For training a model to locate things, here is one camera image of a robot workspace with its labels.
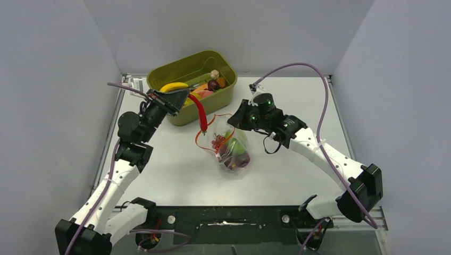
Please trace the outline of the clear zip top bag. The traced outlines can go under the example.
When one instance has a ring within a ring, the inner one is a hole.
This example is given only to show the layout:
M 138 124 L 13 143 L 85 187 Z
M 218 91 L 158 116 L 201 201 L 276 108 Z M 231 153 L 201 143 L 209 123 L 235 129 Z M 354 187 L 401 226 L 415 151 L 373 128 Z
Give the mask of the clear zip top bag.
M 195 137 L 195 144 L 197 147 L 203 149 L 204 151 L 208 152 L 209 154 L 215 156 L 220 170 L 230 173 L 239 175 L 243 173 L 248 165 L 245 168 L 239 168 L 235 167 L 231 171 L 226 171 L 224 168 L 220 167 L 217 154 L 223 154 L 225 152 L 228 152 L 226 149 L 226 143 L 227 139 L 225 139 L 224 144 L 220 147 L 218 151 L 215 151 L 212 149 L 211 141 L 214 139 L 214 137 L 218 134 L 225 136 L 225 133 L 228 130 L 232 130 L 232 132 L 237 129 L 227 123 L 228 118 L 231 117 L 231 114 L 215 114 L 213 118 L 208 122 L 208 129 L 205 134 L 202 134 L 201 131 L 199 131 Z

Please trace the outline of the red chili pepper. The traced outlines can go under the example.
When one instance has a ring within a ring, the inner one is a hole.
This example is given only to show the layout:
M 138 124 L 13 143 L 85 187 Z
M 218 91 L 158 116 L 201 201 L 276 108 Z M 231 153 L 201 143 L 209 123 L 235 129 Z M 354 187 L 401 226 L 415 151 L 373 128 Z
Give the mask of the red chili pepper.
M 208 129 L 208 123 L 207 123 L 207 115 L 204 109 L 204 106 L 200 102 L 198 98 L 196 98 L 193 94 L 189 94 L 188 98 L 193 101 L 195 104 L 197 110 L 198 110 L 198 117 L 199 117 L 199 127 L 202 134 L 205 134 Z

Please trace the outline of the red grape bunch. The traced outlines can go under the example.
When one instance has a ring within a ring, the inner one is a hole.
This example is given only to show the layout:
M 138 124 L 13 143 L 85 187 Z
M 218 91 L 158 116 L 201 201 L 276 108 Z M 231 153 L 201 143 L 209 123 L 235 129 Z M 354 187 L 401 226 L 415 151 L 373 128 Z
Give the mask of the red grape bunch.
M 216 135 L 214 139 L 211 141 L 212 149 L 215 151 L 218 151 L 220 147 L 224 144 L 225 136 L 223 135 Z

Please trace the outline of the green cabbage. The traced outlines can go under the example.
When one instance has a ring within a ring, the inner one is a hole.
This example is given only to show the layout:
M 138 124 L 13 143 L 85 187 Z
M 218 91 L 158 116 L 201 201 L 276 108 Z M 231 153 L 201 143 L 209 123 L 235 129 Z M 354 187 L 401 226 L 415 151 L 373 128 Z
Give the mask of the green cabbage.
M 234 156 L 240 156 L 247 152 L 247 137 L 242 130 L 235 129 L 233 132 L 228 130 L 225 133 L 225 138 L 227 139 L 226 149 Z

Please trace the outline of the purple red onion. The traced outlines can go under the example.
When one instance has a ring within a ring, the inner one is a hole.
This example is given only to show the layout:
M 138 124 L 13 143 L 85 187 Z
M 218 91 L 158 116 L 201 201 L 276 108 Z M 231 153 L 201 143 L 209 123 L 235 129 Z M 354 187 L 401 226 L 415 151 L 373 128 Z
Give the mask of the purple red onion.
M 235 167 L 245 168 L 250 163 L 250 156 L 247 152 L 235 157 Z

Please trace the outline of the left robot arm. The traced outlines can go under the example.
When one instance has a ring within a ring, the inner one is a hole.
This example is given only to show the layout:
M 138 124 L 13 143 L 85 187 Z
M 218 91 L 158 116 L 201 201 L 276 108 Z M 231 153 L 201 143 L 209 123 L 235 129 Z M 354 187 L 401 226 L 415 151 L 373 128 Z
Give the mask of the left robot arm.
M 85 204 L 69 220 L 55 228 L 60 254 L 110 254 L 113 246 L 135 227 L 143 224 L 155 204 L 137 198 L 125 210 L 112 216 L 130 184 L 149 162 L 153 147 L 148 142 L 167 115 L 176 116 L 189 91 L 149 90 L 139 112 L 125 112 L 117 121 L 116 142 L 110 169 Z

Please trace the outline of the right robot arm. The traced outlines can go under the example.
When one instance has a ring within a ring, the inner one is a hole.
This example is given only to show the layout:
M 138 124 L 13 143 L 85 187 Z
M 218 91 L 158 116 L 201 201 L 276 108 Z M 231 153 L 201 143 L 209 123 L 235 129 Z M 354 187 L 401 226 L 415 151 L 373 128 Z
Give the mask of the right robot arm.
M 322 218 L 344 216 L 376 228 L 369 212 L 383 197 L 382 171 L 377 165 L 365 166 L 340 153 L 299 118 L 276 108 L 270 93 L 260 94 L 252 102 L 242 100 L 227 122 L 243 131 L 259 131 L 304 156 L 342 189 L 325 197 L 312 195 L 301 204 L 299 220 L 304 226 L 314 226 Z

